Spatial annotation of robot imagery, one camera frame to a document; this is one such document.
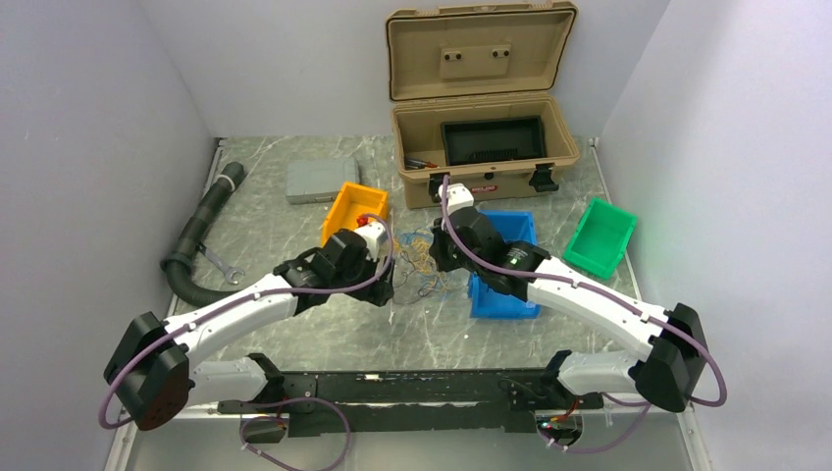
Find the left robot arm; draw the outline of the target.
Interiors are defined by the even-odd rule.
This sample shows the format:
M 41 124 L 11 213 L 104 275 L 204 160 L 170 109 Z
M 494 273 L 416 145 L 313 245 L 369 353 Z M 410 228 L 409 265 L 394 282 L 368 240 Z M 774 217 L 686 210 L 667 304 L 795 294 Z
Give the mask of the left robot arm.
M 284 376 L 262 353 L 214 361 L 212 355 L 263 327 L 298 316 L 334 294 L 383 306 L 392 298 L 385 222 L 339 230 L 279 265 L 249 288 L 181 315 L 134 318 L 108 362 L 109 389 L 98 411 L 105 429 L 132 422 L 156 429 L 182 410 L 209 402 L 239 401 L 271 408 L 284 398 Z

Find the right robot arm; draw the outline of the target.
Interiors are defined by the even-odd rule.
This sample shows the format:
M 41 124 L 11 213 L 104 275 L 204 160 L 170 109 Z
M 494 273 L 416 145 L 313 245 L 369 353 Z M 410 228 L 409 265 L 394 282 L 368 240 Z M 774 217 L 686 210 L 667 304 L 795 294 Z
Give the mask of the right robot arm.
M 566 314 L 620 346 L 611 353 L 557 352 L 546 368 L 565 393 L 637 393 L 669 412 L 706 403 L 695 389 L 712 356 L 693 307 L 668 309 L 599 284 L 526 240 L 505 240 L 473 207 L 435 219 L 431 231 L 429 252 L 440 271 L 464 269 L 495 292 Z

